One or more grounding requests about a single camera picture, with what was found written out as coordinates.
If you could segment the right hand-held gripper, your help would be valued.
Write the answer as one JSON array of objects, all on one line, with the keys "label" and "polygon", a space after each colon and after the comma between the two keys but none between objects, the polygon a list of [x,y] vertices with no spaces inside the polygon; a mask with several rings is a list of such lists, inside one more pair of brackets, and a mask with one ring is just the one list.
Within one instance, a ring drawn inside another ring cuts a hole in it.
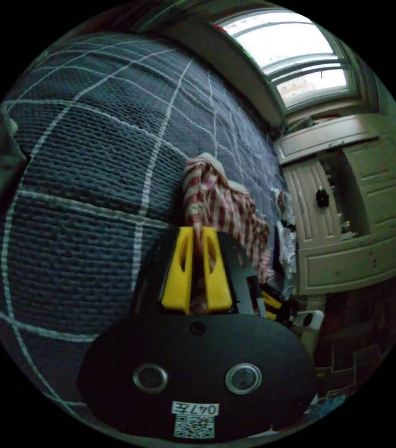
[{"label": "right hand-held gripper", "polygon": [[260,289],[266,318],[290,329],[297,318],[297,313],[303,310],[302,303],[292,298],[285,300],[281,293],[269,285],[261,285]]}]

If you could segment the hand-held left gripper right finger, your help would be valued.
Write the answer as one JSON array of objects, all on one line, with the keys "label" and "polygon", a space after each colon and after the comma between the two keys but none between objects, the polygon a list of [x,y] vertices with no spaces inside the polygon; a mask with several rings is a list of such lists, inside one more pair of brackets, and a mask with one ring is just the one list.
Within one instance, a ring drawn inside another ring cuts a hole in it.
[{"label": "hand-held left gripper right finger", "polygon": [[227,312],[232,307],[232,298],[218,232],[213,228],[202,230],[202,254],[208,311]]}]

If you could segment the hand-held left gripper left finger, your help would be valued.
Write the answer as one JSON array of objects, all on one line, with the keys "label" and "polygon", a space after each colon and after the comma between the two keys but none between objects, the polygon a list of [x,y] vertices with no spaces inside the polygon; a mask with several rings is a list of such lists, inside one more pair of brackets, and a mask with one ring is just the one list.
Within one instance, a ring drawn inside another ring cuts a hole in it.
[{"label": "hand-held left gripper left finger", "polygon": [[177,229],[160,303],[171,312],[190,312],[193,277],[194,229]]}]

